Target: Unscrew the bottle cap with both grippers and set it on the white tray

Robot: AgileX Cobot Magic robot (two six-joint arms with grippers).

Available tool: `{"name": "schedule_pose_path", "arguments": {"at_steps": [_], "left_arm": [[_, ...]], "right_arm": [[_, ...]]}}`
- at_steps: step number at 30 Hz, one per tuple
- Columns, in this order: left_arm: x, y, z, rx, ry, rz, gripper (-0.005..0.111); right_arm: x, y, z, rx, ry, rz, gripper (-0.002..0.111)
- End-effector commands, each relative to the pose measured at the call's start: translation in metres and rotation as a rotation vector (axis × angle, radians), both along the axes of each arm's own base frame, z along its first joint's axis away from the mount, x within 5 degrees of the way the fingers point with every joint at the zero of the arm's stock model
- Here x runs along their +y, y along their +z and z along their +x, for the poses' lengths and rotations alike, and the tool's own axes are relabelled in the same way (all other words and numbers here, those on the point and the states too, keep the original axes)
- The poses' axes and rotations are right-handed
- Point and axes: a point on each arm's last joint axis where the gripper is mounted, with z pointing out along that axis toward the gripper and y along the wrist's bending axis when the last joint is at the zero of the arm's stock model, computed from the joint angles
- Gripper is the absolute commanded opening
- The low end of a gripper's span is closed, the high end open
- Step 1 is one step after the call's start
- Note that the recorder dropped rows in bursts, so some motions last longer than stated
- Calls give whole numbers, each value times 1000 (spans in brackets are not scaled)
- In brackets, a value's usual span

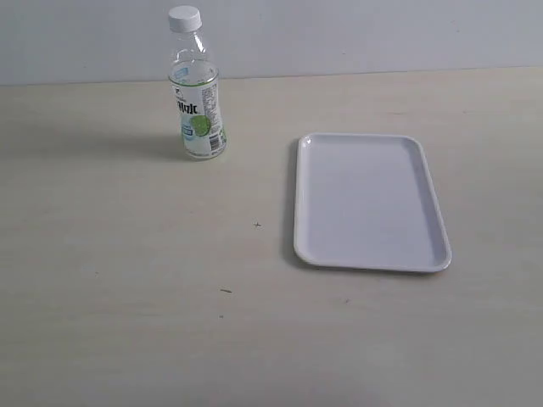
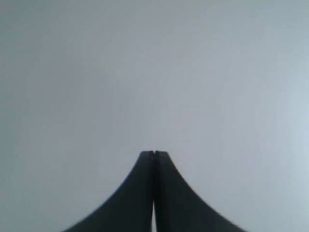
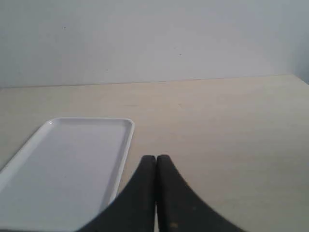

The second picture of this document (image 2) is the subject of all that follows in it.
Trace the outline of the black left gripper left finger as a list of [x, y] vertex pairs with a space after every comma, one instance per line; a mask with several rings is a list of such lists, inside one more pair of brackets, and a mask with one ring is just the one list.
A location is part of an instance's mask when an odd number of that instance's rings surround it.
[[150, 232], [153, 212], [154, 152], [142, 151], [131, 172], [93, 213], [68, 232]]

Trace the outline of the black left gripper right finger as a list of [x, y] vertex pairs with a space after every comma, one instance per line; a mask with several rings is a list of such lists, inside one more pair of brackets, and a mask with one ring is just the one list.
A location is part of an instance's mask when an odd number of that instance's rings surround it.
[[242, 232], [206, 204], [181, 176], [168, 152], [154, 152], [154, 210], [158, 232]]

